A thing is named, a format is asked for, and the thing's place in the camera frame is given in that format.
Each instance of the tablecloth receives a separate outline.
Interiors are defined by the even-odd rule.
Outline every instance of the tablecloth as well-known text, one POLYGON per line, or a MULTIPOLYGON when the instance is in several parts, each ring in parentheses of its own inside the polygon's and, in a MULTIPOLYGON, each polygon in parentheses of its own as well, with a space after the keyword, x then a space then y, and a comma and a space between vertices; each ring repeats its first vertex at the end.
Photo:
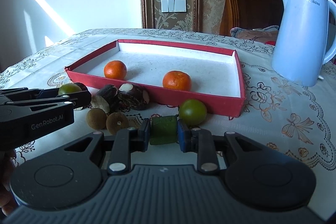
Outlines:
MULTIPOLYGON (((246 101, 239 118, 208 115, 203 128, 221 135, 235 131, 307 164, 317 185, 309 207, 327 219, 336 211, 336 65, 322 67, 324 80, 311 87, 287 81, 270 65, 271 45, 232 37, 157 29, 92 29, 71 36, 25 58, 0 74, 0 89, 54 88, 70 82, 64 67, 116 39, 148 39, 197 43, 235 49, 244 75, 246 101)), ((55 149, 92 132, 85 123, 88 110, 75 111, 75 123, 17 149, 17 162, 55 149)), ((131 124, 144 118, 175 115, 177 108, 152 103, 144 111, 123 110, 131 124)), ((177 144, 149 146, 133 153, 132 163, 195 164, 196 154, 183 154, 177 144)))

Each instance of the orange fruit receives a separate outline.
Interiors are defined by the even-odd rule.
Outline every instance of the orange fruit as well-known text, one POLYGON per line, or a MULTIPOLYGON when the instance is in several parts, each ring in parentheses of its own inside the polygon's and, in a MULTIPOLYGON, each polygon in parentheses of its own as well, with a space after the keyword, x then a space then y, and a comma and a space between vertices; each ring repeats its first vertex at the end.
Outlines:
POLYGON ((104 67, 104 75, 109 79, 124 80, 126 73, 126 65, 119 60, 111 61, 104 67))
POLYGON ((182 71, 173 70, 166 73, 162 80, 164 88, 173 90, 191 90, 191 78, 182 71))

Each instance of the green tomato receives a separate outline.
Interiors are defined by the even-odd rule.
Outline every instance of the green tomato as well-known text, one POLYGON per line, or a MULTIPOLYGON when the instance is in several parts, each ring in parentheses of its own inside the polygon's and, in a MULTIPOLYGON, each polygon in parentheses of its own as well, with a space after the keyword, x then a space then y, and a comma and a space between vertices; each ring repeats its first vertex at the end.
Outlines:
POLYGON ((65 95, 65 94, 70 94, 70 93, 74 93, 78 91, 82 91, 82 89, 79 86, 73 83, 68 83, 68 84, 62 85, 59 88, 58 95, 65 95))
POLYGON ((178 116, 187 126, 197 126, 205 120, 207 112, 207 108, 201 101, 189 99, 180 105, 178 116))

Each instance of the headboard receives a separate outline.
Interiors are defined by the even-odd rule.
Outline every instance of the headboard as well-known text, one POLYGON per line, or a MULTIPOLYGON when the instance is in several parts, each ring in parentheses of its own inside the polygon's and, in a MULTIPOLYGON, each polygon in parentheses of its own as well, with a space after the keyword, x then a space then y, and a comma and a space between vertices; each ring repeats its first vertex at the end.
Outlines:
POLYGON ((280 25, 283 12, 282 0, 226 0, 219 34, 229 37, 234 27, 255 29, 280 25))

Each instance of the blue kettle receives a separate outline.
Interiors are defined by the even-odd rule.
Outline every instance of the blue kettle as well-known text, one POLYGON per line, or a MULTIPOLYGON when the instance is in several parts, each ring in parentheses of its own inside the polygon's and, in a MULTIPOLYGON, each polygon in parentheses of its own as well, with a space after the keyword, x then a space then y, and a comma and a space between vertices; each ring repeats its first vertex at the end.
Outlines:
POLYGON ((326 52, 329 12, 336 18, 333 0, 283 0, 284 12, 272 67, 282 77, 314 86, 323 64, 336 54, 336 37, 326 52))

